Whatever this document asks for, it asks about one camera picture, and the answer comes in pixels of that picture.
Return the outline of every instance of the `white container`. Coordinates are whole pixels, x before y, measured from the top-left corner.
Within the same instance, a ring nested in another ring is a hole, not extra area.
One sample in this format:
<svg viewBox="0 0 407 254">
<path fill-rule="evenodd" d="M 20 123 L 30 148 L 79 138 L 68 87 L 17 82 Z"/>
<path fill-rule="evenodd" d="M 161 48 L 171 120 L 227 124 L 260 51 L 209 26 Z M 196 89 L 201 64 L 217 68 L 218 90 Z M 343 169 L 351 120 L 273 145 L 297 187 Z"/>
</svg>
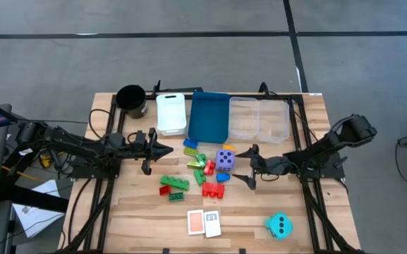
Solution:
<svg viewBox="0 0 407 254">
<path fill-rule="evenodd" d="M 258 131 L 258 101 L 247 97 L 230 98 L 229 137 L 251 140 Z"/>
<path fill-rule="evenodd" d="M 157 130 L 162 135 L 183 135 L 186 132 L 186 101 L 181 93 L 158 95 Z"/>
<path fill-rule="evenodd" d="M 258 140 L 279 144 L 289 138 L 289 106 L 279 100 L 264 99 L 260 106 Z"/>
</svg>

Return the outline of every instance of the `gray floor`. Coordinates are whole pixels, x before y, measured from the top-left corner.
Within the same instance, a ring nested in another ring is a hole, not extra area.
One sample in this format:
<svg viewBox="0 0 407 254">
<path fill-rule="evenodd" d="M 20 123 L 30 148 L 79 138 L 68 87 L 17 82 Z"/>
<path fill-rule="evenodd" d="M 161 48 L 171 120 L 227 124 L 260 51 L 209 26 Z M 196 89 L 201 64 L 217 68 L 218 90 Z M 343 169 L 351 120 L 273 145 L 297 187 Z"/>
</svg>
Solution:
<svg viewBox="0 0 407 254">
<path fill-rule="evenodd" d="M 297 31 L 407 30 L 405 0 L 291 0 L 291 7 Z M 0 0 L 0 34 L 287 28 L 283 3 L 275 0 Z M 369 145 L 343 151 L 363 249 L 407 253 L 407 183 L 394 163 L 396 139 L 407 135 L 407 37 L 298 42 L 309 91 L 324 94 L 332 123 L 364 114 L 379 132 Z M 265 81 L 276 92 L 300 91 L 287 37 L 0 40 L 0 103 L 31 119 L 86 121 L 95 92 L 133 83 L 150 90 L 159 79 L 167 88 L 253 91 Z M 407 148 L 399 161 L 407 176 Z M 17 238 L 24 243 L 18 253 L 53 251 L 62 223 L 31 241 Z"/>
</svg>

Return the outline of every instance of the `green lego brick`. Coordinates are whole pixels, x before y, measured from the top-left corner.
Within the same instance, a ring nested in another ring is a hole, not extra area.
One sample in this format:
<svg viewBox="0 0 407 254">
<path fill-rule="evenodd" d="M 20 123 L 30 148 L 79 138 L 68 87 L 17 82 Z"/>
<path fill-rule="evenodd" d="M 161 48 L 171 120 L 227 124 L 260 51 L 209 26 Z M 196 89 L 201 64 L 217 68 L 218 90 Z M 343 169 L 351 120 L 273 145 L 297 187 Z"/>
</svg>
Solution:
<svg viewBox="0 0 407 254">
<path fill-rule="evenodd" d="M 198 155 L 198 151 L 197 151 L 197 149 L 186 147 L 186 148 L 184 148 L 184 154 L 192 156 L 192 157 L 196 157 Z"/>
<path fill-rule="evenodd" d="M 188 162 L 187 165 L 189 169 L 202 169 L 199 162 Z"/>
<path fill-rule="evenodd" d="M 175 188 L 180 188 L 183 190 L 188 190 L 189 189 L 189 181 L 183 179 L 176 179 L 175 177 L 172 176 L 162 176 L 161 177 L 161 184 L 169 184 L 172 187 Z"/>
<path fill-rule="evenodd" d="M 169 194 L 170 202 L 183 201 L 183 200 L 184 200 L 184 193 L 170 193 Z"/>
<path fill-rule="evenodd" d="M 197 183 L 199 186 L 201 186 L 202 183 L 204 183 L 206 181 L 206 177 L 204 176 L 202 169 L 195 170 L 194 176 L 195 176 L 195 180 L 197 180 Z"/>
<path fill-rule="evenodd" d="M 206 155 L 205 154 L 198 154 L 197 155 L 197 161 L 200 163 L 201 167 L 206 166 Z"/>
</svg>

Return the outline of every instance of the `wooden tabletop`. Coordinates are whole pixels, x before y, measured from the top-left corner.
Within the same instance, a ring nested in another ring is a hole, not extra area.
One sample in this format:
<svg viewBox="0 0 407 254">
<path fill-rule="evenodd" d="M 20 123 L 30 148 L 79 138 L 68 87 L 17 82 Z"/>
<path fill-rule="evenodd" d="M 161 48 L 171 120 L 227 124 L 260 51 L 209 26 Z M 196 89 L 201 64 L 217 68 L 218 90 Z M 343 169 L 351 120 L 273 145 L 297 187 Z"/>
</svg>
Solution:
<svg viewBox="0 0 407 254">
<path fill-rule="evenodd" d="M 92 105 L 93 109 L 110 109 L 112 93 L 97 93 Z M 321 138 L 330 128 L 329 119 L 322 95 L 303 94 L 305 111 L 310 129 Z M 189 116 L 190 103 L 186 102 Z M 137 130 L 148 132 L 150 127 L 157 125 L 157 108 L 154 100 L 147 101 L 148 114 L 141 119 L 126 117 L 123 135 Z M 116 112 L 116 131 L 119 111 Z M 92 124 L 98 133 L 104 134 L 108 116 L 95 112 Z M 300 141 L 305 147 L 302 125 L 298 120 Z M 96 139 L 87 128 L 85 136 Z M 152 163 L 152 175 L 146 176 L 140 170 L 141 161 L 124 160 L 119 178 L 115 182 L 111 200 L 111 210 L 104 245 L 105 253 L 160 253 L 163 248 L 170 248 L 171 253 L 237 253 L 245 248 L 247 253 L 311 253 L 312 244 L 308 217 L 302 188 L 294 175 L 281 176 L 277 181 L 266 182 L 257 179 L 257 189 L 250 190 L 247 185 L 231 179 L 226 182 L 223 199 L 202 197 L 201 187 L 197 185 L 193 170 L 186 163 L 195 160 L 183 154 L 184 135 L 164 137 L 159 135 L 158 142 L 174 148 L 174 151 Z M 237 152 L 244 152 L 252 142 L 228 140 Z M 263 157 L 281 155 L 295 150 L 292 134 L 279 145 L 258 143 Z M 198 150 L 209 159 L 215 158 L 221 145 L 199 143 Z M 237 174 L 250 174 L 249 159 L 236 159 L 234 170 Z M 159 180 L 162 175 L 178 176 L 190 182 L 183 202 L 170 203 L 167 196 L 159 195 Z M 207 181 L 216 182 L 216 174 L 207 177 Z M 68 221 L 71 207 L 85 179 L 76 181 L 70 197 L 66 214 L 64 231 L 68 232 Z M 346 189 L 335 180 L 322 179 L 327 214 L 339 230 L 339 233 L 354 248 L 360 248 L 353 222 L 351 208 Z M 95 180 L 92 180 L 81 195 L 73 218 L 72 237 L 74 237 L 87 221 L 94 192 Z M 206 238 L 204 235 L 189 236 L 187 230 L 187 211 L 218 210 L 220 213 L 221 236 Z M 265 220 L 284 212 L 293 223 L 293 232 L 282 241 L 274 240 L 265 228 Z M 321 248 L 325 248 L 324 236 L 319 219 L 316 219 Z M 92 248 L 97 245 L 100 220 L 95 223 L 92 237 Z"/>
</svg>

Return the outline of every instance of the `red block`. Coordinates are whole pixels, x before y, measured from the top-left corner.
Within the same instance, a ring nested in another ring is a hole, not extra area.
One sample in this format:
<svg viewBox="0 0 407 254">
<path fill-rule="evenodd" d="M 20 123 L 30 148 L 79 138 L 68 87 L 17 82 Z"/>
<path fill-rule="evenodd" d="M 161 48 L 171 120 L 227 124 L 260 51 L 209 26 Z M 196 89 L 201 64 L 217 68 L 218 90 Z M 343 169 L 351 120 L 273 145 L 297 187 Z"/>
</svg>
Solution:
<svg viewBox="0 0 407 254">
<path fill-rule="evenodd" d="M 216 164 L 212 160 L 208 160 L 206 162 L 205 169 L 203 170 L 203 173 L 206 175 L 212 175 L 214 173 L 214 168 L 216 167 Z"/>
<path fill-rule="evenodd" d="M 210 196 L 211 198 L 223 198 L 225 193 L 225 185 L 218 183 L 203 183 L 202 196 Z"/>
<path fill-rule="evenodd" d="M 166 195 L 172 192 L 172 187 L 169 185 L 159 188 L 160 195 Z"/>
</svg>

